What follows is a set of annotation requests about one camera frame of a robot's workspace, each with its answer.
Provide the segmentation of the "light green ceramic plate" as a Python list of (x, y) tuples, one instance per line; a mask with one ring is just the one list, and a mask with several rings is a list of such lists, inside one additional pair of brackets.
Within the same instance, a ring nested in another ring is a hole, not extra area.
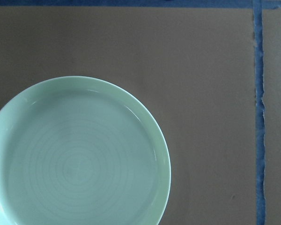
[(112, 83), (53, 78), (0, 110), (0, 225), (157, 225), (170, 180), (159, 125)]

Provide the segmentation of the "brown paper table cover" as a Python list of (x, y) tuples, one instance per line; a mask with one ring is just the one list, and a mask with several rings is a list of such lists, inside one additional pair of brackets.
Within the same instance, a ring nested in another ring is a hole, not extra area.
[(68, 75), (158, 121), (162, 225), (281, 225), (281, 0), (0, 0), (0, 109)]

